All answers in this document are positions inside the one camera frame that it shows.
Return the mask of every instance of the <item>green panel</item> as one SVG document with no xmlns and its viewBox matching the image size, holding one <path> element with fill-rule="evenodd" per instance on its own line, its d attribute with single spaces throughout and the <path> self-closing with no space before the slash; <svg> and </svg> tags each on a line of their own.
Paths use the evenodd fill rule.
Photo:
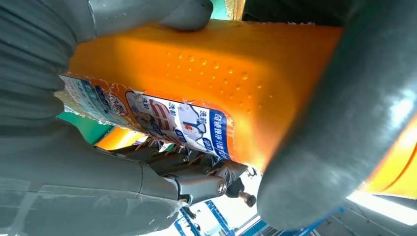
<svg viewBox="0 0 417 236">
<path fill-rule="evenodd" d="M 225 0 L 211 0 L 211 2 L 213 2 L 214 5 L 214 10 L 211 18 L 218 20 L 228 20 L 229 16 L 226 12 Z"/>
<path fill-rule="evenodd" d="M 112 125 L 99 124 L 95 120 L 71 112 L 64 112 L 58 118 L 76 126 L 84 139 L 92 145 L 100 141 L 113 128 Z"/>
</svg>

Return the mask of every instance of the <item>printed label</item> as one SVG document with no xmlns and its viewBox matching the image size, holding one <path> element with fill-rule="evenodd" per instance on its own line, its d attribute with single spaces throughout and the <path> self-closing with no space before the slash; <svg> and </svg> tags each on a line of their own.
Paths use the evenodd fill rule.
<svg viewBox="0 0 417 236">
<path fill-rule="evenodd" d="M 127 92 L 136 121 L 151 135 L 230 159 L 227 119 L 218 110 Z"/>
<path fill-rule="evenodd" d="M 71 112 L 71 113 L 74 113 L 74 114 L 78 114 L 78 112 L 76 112 L 74 109 L 72 109 L 70 107 L 67 107 L 67 106 L 64 106 L 64 111 L 65 112 Z"/>
<path fill-rule="evenodd" d="M 175 227 L 181 236 L 194 236 L 194 233 L 191 231 L 190 225 L 185 219 L 182 212 L 178 214 L 177 221 L 175 222 L 175 224 Z"/>
<path fill-rule="evenodd" d="M 107 98 L 106 93 L 103 93 L 99 86 L 94 89 L 88 81 L 67 76 L 60 77 L 64 80 L 69 95 L 89 115 L 101 121 L 130 127 L 128 121 L 122 118 L 128 115 L 129 111 L 117 96 L 108 93 Z"/>
</svg>

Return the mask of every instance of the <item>metal bolt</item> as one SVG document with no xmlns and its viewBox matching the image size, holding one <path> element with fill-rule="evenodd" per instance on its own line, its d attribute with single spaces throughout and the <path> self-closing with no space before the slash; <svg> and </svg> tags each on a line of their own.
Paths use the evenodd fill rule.
<svg viewBox="0 0 417 236">
<path fill-rule="evenodd" d="M 221 181 L 219 181 L 219 184 L 217 185 L 217 192 L 219 194 L 224 194 L 226 192 L 226 189 L 227 189 L 226 181 L 222 179 Z"/>
</svg>

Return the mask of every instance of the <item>orange panel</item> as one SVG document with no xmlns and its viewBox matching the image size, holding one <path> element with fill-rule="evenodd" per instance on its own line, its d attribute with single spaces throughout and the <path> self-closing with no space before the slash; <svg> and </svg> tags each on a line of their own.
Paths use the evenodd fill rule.
<svg viewBox="0 0 417 236">
<path fill-rule="evenodd" d="M 264 169 L 313 91 L 342 29 L 212 21 L 201 32 L 149 26 L 81 45 L 69 75 L 195 101 L 227 116 L 230 157 Z M 123 114 L 140 129 L 132 112 Z"/>
<path fill-rule="evenodd" d="M 417 117 L 402 132 L 361 191 L 417 198 Z"/>
<path fill-rule="evenodd" d="M 98 142 L 96 146 L 104 150 L 115 150 L 132 145 L 142 136 L 143 134 L 139 132 L 116 127 Z"/>
</svg>

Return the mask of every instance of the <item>person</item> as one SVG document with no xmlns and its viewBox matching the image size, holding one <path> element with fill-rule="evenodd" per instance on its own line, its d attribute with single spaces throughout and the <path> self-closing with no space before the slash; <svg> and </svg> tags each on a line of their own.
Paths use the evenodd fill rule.
<svg viewBox="0 0 417 236">
<path fill-rule="evenodd" d="M 189 207 L 184 206 L 182 209 L 184 209 L 184 211 L 188 214 L 188 216 L 190 216 L 191 219 L 197 219 L 197 215 L 194 214 Z"/>
<path fill-rule="evenodd" d="M 153 118 L 153 116 L 149 115 L 148 113 L 136 112 L 136 114 L 141 120 L 155 123 L 155 118 Z"/>
<path fill-rule="evenodd" d="M 226 196 L 229 198 L 242 198 L 248 207 L 256 204 L 256 197 L 245 193 L 245 185 L 240 178 L 236 179 L 226 190 Z"/>
</svg>

